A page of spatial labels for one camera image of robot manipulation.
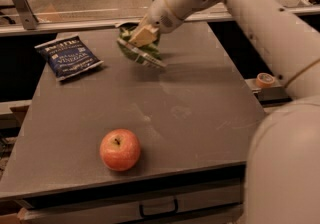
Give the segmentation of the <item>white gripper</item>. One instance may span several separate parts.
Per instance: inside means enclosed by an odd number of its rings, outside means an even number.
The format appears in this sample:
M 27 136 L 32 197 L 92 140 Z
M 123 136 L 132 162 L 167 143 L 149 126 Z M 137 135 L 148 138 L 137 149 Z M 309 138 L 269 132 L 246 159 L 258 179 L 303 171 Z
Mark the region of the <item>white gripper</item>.
M 142 47 L 153 43 L 161 34 L 171 33 L 182 25 L 179 14 L 180 2 L 176 0 L 154 0 L 147 11 L 147 23 L 139 24 L 133 31 L 129 43 Z

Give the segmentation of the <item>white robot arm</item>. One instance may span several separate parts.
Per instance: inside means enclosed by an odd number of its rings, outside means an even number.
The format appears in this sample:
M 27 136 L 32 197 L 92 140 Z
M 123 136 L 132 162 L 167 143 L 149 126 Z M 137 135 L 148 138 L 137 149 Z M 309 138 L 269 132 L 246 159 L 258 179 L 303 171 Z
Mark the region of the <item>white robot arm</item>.
M 320 33 L 275 0 L 155 0 L 140 47 L 223 3 L 290 102 L 260 123 L 248 151 L 246 224 L 320 224 Z

